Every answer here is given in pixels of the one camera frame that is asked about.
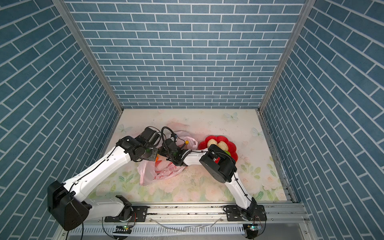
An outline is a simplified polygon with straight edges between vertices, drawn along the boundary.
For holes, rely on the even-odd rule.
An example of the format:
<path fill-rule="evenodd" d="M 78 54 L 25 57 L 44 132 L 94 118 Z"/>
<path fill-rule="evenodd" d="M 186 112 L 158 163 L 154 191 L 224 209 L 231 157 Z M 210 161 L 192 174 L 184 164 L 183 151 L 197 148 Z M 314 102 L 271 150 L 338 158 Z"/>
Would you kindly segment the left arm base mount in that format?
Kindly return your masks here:
<path fill-rule="evenodd" d="M 132 203 L 122 195 L 116 195 L 116 198 L 124 204 L 124 207 L 116 217 L 104 217 L 105 222 L 145 222 L 149 208 L 148 206 L 133 206 Z"/>

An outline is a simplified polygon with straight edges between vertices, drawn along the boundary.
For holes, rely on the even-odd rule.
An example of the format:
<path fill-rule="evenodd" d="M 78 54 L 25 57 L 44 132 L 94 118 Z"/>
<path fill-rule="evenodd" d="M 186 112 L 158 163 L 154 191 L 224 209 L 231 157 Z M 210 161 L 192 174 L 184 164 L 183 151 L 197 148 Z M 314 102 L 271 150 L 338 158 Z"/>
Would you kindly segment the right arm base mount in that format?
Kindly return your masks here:
<path fill-rule="evenodd" d="M 262 205 L 251 205 L 247 209 L 242 209 L 237 205 L 226 205 L 223 207 L 223 210 L 227 216 L 227 221 L 229 222 L 265 222 L 267 220 L 266 211 Z"/>

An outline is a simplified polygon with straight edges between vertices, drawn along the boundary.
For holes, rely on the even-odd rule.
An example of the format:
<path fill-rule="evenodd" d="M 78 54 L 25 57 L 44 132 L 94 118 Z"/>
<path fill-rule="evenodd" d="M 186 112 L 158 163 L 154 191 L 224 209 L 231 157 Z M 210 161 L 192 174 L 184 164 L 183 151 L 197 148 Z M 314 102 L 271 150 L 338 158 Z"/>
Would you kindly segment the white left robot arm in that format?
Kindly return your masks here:
<path fill-rule="evenodd" d="M 108 176 L 132 161 L 155 161 L 158 148 L 130 136 L 120 139 L 105 156 L 76 176 L 54 181 L 48 186 L 48 212 L 65 231 L 71 231 L 87 220 L 113 217 L 130 221 L 134 214 L 132 203 L 122 195 L 99 203 L 88 202 L 88 195 Z"/>

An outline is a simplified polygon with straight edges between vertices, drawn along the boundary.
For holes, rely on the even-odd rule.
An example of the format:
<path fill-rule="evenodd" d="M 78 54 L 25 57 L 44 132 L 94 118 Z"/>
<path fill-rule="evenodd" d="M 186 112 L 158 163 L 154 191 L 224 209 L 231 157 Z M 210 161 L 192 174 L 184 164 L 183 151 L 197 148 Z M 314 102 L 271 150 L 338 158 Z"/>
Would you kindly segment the pink plastic bag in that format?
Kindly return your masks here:
<path fill-rule="evenodd" d="M 184 141 L 190 143 L 183 147 L 183 149 L 196 150 L 198 148 L 198 141 L 194 139 L 190 133 L 185 131 L 176 132 L 181 140 L 177 140 L 177 145 L 182 146 Z M 140 174 L 140 185 L 148 186 L 150 184 L 168 180 L 180 174 L 186 167 L 175 166 L 172 162 L 167 161 L 165 157 L 157 156 L 155 162 L 142 161 L 138 166 L 138 173 Z"/>

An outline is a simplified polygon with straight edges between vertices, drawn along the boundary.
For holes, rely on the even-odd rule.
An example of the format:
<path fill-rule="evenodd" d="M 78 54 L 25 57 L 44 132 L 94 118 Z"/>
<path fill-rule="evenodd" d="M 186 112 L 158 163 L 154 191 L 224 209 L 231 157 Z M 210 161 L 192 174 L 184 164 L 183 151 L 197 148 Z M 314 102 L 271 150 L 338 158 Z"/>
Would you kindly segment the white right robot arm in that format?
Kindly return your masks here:
<path fill-rule="evenodd" d="M 182 149 L 172 139 L 162 143 L 159 154 L 176 166 L 201 165 L 218 182 L 225 184 L 233 195 L 238 208 L 254 210 L 256 200 L 245 190 L 237 173 L 236 161 L 217 145 L 203 150 Z"/>

